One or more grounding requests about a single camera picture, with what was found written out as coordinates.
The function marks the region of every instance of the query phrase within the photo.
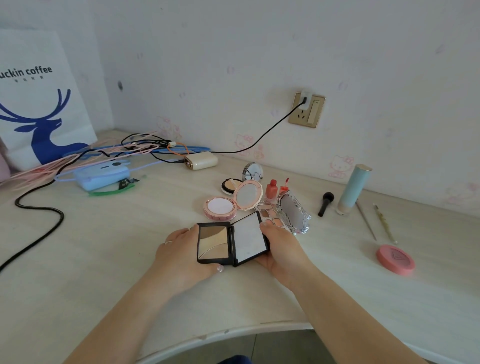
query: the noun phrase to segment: woman's left hand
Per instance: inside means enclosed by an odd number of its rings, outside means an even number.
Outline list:
[[[146,273],[174,296],[198,282],[222,272],[220,264],[197,262],[198,225],[172,232],[155,254],[155,261]]]

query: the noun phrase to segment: blue deer logo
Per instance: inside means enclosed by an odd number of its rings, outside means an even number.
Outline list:
[[[8,110],[0,103],[0,110],[9,115],[0,115],[0,120],[30,124],[19,126],[15,129],[15,131],[20,133],[28,133],[33,130],[32,149],[41,164],[52,162],[61,158],[66,153],[76,152],[77,150],[83,149],[88,146],[88,144],[85,143],[73,143],[67,146],[58,146],[56,144],[53,144],[50,140],[52,131],[60,128],[62,124],[61,119],[50,120],[50,118],[53,118],[65,108],[68,100],[70,99],[71,93],[70,90],[67,90],[67,96],[62,102],[61,91],[60,89],[58,89],[57,91],[59,94],[59,101],[57,107],[49,115],[42,118],[31,119],[19,116]]]

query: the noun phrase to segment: gold switch plate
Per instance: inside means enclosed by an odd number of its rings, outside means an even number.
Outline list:
[[[299,103],[301,103],[300,95],[300,92],[297,92],[295,94],[295,99],[293,100],[293,108]],[[288,122],[290,124],[297,124],[302,126],[308,126],[309,128],[316,128],[318,120],[320,119],[320,114],[322,113],[322,109],[324,107],[324,103],[325,98],[323,96],[313,95],[308,109],[296,109],[288,118]],[[310,115],[312,108],[314,109],[315,114]]]

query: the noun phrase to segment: blue power bank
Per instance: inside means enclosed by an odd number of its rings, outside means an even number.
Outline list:
[[[73,171],[77,184],[85,191],[92,191],[130,177],[126,167],[130,162],[112,160]]]

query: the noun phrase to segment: cream power bank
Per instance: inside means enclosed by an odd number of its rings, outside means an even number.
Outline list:
[[[191,170],[202,170],[218,164],[217,156],[211,152],[188,154],[184,158],[185,165]]]

